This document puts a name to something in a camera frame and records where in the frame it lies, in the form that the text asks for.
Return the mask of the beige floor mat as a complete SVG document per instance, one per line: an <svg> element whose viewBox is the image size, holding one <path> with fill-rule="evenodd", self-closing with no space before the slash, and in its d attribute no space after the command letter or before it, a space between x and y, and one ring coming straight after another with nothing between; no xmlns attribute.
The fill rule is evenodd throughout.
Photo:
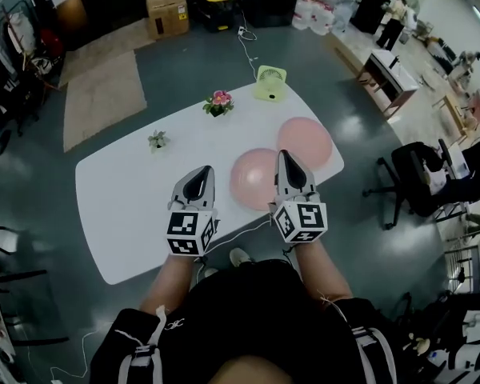
<svg viewBox="0 0 480 384"><path fill-rule="evenodd" d="M132 50L77 76L69 82L66 92L64 151L146 107Z"/></svg>
<svg viewBox="0 0 480 384"><path fill-rule="evenodd" d="M62 88L77 76L96 66L152 42L153 40L147 35L134 35L132 38L103 37L76 51L70 51L66 54L58 87Z"/></svg>

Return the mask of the light green desk fan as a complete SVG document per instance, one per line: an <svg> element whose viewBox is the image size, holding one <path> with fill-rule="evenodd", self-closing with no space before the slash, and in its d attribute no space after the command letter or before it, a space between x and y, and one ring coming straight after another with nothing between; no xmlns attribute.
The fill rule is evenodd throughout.
<svg viewBox="0 0 480 384"><path fill-rule="evenodd" d="M256 99L280 102L286 93L286 71L273 66L260 66L253 95Z"/></svg>

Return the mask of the wooden side table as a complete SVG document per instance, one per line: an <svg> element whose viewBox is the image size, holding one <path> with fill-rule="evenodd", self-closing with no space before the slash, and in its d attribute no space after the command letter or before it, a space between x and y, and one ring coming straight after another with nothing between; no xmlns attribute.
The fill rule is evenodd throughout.
<svg viewBox="0 0 480 384"><path fill-rule="evenodd" d="M399 56L381 49L370 52L356 80L369 91L373 99L379 99L378 94L383 94L389 101L382 105L382 113L386 119L395 116L420 88L418 82L401 64Z"/></svg>

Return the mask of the brown cardboard box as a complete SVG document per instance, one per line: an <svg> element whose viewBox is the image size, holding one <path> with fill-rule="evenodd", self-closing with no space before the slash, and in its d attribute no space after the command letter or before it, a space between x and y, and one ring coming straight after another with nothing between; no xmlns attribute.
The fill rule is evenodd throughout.
<svg viewBox="0 0 480 384"><path fill-rule="evenodd" d="M174 37L189 31L186 0L146 0L147 30L153 40Z"/></svg>

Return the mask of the black office chair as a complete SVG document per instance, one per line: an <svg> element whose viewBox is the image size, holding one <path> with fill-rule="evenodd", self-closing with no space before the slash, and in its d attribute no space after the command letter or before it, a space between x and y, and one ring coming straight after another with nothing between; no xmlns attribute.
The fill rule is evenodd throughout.
<svg viewBox="0 0 480 384"><path fill-rule="evenodd" d="M444 187L436 193L430 189L426 173L436 174L444 167L445 162L432 147L422 142L397 148L391 153L390 162L383 157L377 160L378 165L386 168L393 185L364 190L362 196L395 194L394 218L392 222L384 225L385 230L396 227L405 203L412 214L427 218L446 204L473 200L474 186L469 178L447 179Z"/></svg>

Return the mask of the pink plate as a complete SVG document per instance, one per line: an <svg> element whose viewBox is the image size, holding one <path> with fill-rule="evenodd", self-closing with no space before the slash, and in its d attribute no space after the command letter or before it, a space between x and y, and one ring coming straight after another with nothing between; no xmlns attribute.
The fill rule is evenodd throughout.
<svg viewBox="0 0 480 384"><path fill-rule="evenodd" d="M279 129L277 148L288 150L309 169L317 170L329 161L333 142L320 122L295 117L285 121Z"/></svg>
<svg viewBox="0 0 480 384"><path fill-rule="evenodd" d="M230 192L242 206L268 211L274 200L277 153L267 148L248 150L237 158L230 172Z"/></svg>

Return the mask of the yellow and black crate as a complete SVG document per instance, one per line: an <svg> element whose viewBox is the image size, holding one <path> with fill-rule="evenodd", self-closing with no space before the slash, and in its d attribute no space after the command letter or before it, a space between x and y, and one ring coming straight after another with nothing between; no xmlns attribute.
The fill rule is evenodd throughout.
<svg viewBox="0 0 480 384"><path fill-rule="evenodd" d="M238 0L198 0L198 16L211 33L231 30L237 6Z"/></svg>

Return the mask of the person's right forearm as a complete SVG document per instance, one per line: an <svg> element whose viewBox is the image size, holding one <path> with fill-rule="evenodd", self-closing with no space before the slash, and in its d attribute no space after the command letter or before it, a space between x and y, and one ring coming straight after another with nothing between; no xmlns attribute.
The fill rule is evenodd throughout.
<svg viewBox="0 0 480 384"><path fill-rule="evenodd" d="M294 247L302 282L315 300L353 297L351 289L319 239Z"/></svg>

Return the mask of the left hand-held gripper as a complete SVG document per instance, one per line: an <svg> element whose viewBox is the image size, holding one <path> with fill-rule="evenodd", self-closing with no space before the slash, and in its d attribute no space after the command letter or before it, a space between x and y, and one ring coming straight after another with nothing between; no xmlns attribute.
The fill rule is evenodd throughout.
<svg viewBox="0 0 480 384"><path fill-rule="evenodd" d="M171 255L205 255L217 232L218 212L213 208L214 200L215 175L212 166L196 168L175 184L166 230L166 241Z"/></svg>

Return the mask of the pile of plastic bags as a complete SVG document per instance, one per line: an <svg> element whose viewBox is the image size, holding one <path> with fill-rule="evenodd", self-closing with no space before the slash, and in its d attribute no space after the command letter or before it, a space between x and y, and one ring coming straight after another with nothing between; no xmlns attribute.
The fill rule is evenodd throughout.
<svg viewBox="0 0 480 384"><path fill-rule="evenodd" d="M297 30L310 29L320 36L342 33L357 6L356 0L297 0L291 25Z"/></svg>

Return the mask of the black box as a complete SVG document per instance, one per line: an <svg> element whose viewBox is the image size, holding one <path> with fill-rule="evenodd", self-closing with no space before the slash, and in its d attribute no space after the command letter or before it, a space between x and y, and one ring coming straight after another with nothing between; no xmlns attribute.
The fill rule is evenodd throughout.
<svg viewBox="0 0 480 384"><path fill-rule="evenodd" d="M359 31L374 35L389 4L390 0L361 0L350 23Z"/></svg>

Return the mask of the person's left forearm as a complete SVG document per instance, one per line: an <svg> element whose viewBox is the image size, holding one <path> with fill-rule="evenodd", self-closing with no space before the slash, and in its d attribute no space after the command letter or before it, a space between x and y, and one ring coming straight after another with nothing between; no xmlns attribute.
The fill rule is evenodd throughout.
<svg viewBox="0 0 480 384"><path fill-rule="evenodd" d="M194 259L169 255L152 283L139 309L147 314L156 314L164 306L166 313L175 311L190 291Z"/></svg>

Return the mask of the red bag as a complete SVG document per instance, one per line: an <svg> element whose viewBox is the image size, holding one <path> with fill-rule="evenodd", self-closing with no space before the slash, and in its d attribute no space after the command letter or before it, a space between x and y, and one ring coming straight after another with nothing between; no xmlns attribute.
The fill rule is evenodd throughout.
<svg viewBox="0 0 480 384"><path fill-rule="evenodd" d="M40 37L49 56L56 58L64 53L64 46L61 39L52 30L42 28Z"/></svg>

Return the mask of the person's black shirt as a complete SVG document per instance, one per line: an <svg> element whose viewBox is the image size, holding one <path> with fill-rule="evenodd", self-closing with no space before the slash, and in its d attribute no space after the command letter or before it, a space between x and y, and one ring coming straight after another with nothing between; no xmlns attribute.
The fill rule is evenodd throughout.
<svg viewBox="0 0 480 384"><path fill-rule="evenodd" d="M205 278L175 311L122 310L90 364L90 384L209 384L253 356L293 384L397 384L398 348L365 299L313 300L282 260Z"/></svg>

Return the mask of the pink potted flower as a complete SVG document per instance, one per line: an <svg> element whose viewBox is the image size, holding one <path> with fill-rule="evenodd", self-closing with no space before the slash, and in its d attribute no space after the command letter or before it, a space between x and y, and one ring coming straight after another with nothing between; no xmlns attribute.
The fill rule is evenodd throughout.
<svg viewBox="0 0 480 384"><path fill-rule="evenodd" d="M216 90L205 100L202 109L214 118L225 115L234 108L232 96L225 90Z"/></svg>

